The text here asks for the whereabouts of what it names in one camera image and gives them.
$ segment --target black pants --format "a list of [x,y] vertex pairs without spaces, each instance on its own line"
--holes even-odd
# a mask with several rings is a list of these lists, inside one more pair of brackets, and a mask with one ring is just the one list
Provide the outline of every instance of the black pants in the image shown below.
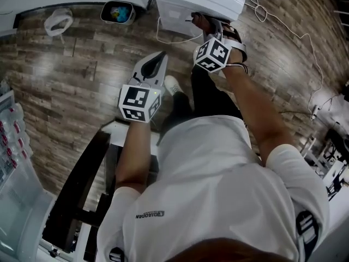
[[229,95],[218,90],[207,71],[199,66],[194,66],[191,71],[191,88],[195,111],[189,105],[188,96],[177,92],[173,96],[173,110],[163,122],[161,136],[172,127],[195,117],[227,115],[243,119]]

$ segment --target black and white square marker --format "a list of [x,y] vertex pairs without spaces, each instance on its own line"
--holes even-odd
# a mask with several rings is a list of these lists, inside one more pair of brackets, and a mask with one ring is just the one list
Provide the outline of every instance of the black and white square marker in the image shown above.
[[151,105],[151,107],[149,108],[149,118],[151,118],[155,112],[157,111],[157,109],[160,106],[160,96],[158,96],[156,98],[156,100],[154,101],[154,103]]
[[200,57],[204,56],[207,52],[207,48],[208,48],[208,42],[199,48],[196,59],[199,59]]
[[214,63],[209,58],[205,58],[205,59],[201,60],[200,62],[198,62],[198,65],[204,67],[205,69],[207,69],[210,72],[219,68],[219,65]]
[[146,118],[144,116],[144,112],[142,112],[142,111],[125,109],[125,108],[123,108],[123,110],[125,113],[125,118],[128,118],[130,120],[146,121]]
[[144,108],[149,95],[149,90],[137,87],[129,87],[123,105]]
[[222,64],[225,64],[225,60],[228,58],[229,49],[223,46],[220,42],[215,41],[210,55]]

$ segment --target person's left arm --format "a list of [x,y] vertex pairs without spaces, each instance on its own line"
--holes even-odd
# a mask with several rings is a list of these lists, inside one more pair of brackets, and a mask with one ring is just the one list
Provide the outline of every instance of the person's left arm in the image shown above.
[[131,187],[139,193],[143,193],[146,189],[150,164],[150,124],[131,122],[115,169],[116,188]]

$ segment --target shirt sleeve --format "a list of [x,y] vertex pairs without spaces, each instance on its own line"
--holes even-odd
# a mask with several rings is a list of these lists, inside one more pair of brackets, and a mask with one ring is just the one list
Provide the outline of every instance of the shirt sleeve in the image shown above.
[[294,146],[280,145],[270,153],[266,167],[282,179],[291,199],[312,213],[324,238],[329,227],[327,190],[300,152]]
[[122,226],[128,208],[141,194],[130,187],[120,187],[114,192],[111,205],[97,233],[97,261],[109,260],[110,251],[123,246]]

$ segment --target forearm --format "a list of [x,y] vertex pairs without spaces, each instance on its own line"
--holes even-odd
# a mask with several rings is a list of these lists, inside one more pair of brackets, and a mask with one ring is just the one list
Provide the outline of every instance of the forearm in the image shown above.
[[150,163],[150,124],[131,122],[119,162],[116,166],[116,186],[133,183],[145,187]]
[[268,96],[240,67],[223,70],[237,100],[241,114],[253,133],[263,163],[280,144],[292,144],[291,134]]

